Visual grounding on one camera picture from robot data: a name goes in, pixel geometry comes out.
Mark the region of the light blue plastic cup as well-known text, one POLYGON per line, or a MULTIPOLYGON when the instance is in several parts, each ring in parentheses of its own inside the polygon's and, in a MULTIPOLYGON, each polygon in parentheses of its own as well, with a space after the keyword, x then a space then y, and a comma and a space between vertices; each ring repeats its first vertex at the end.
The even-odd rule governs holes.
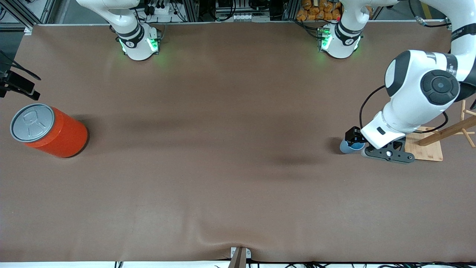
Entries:
POLYGON ((353 154, 364 149, 366 143, 367 141, 364 138, 344 138, 339 148, 343 154, 353 154))

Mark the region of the white power strip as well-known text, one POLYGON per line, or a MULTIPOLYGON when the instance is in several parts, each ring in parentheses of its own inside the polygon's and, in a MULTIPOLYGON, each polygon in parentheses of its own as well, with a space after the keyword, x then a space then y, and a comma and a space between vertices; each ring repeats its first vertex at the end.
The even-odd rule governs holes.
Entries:
POLYGON ((144 13, 152 15, 170 15, 172 7, 170 0, 144 0, 144 13))

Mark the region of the metal table edge clamp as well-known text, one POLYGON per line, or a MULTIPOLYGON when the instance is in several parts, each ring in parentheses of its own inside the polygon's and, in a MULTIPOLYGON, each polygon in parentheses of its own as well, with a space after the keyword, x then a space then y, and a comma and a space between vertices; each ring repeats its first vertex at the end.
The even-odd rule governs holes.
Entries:
POLYGON ((251 260, 252 254, 249 248, 232 247, 231 261, 228 268, 249 268, 248 260, 251 260))

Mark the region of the arm base controller box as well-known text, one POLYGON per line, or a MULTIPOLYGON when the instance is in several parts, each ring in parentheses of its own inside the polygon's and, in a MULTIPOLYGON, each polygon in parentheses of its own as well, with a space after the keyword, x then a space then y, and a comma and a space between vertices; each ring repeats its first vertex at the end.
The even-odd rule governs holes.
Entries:
POLYGON ((148 31, 148 44, 153 53, 158 53, 160 49, 160 42, 162 39, 162 31, 157 30, 156 28, 151 28, 148 31))
POLYGON ((317 43, 318 43, 318 50, 319 51, 327 51, 330 43, 332 41, 332 34, 330 26, 325 25, 323 27, 319 27, 316 30, 317 34, 317 43))

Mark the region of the brown table cover sheet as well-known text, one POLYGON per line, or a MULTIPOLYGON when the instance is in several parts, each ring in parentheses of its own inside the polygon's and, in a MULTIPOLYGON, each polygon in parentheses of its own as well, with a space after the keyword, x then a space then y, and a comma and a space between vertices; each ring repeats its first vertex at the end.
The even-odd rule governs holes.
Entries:
POLYGON ((0 261, 476 261, 476 149, 409 165, 342 155, 344 133, 404 50, 446 28, 369 23, 345 60, 294 23, 169 25, 125 56, 107 26, 36 26, 16 61, 39 102, 83 122, 70 159, 29 148, 0 99, 0 261))

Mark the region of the wooden cup rack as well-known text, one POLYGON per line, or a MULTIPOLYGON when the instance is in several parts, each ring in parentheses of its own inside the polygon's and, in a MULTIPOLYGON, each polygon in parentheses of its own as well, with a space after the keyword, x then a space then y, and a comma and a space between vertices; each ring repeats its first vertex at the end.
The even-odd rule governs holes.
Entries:
POLYGON ((405 151, 413 154, 415 160, 440 162, 443 160, 442 139, 454 135, 463 135, 471 148, 476 148, 476 142, 471 138, 471 135, 474 135, 476 140, 476 131, 469 130, 476 127, 476 112, 473 109, 476 109, 476 100, 470 108, 466 107, 466 100, 462 100, 459 122, 438 130, 419 127, 414 133, 406 136, 405 151))

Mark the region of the bag of orange snacks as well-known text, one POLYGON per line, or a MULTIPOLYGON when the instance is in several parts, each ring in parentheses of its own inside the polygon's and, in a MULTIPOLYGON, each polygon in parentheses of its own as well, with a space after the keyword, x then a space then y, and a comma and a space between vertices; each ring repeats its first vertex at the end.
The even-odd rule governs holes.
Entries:
POLYGON ((339 21, 343 5, 338 0, 301 0, 296 14, 298 21, 339 21))

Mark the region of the orange can with silver lid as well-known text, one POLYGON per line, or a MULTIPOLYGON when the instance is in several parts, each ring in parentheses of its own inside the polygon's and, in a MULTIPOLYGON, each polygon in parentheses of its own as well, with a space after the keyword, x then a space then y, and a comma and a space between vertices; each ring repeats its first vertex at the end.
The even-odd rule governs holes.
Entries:
POLYGON ((10 133, 25 146, 58 158, 77 155, 89 138, 88 129, 82 122, 42 103, 20 109, 12 117, 10 133))

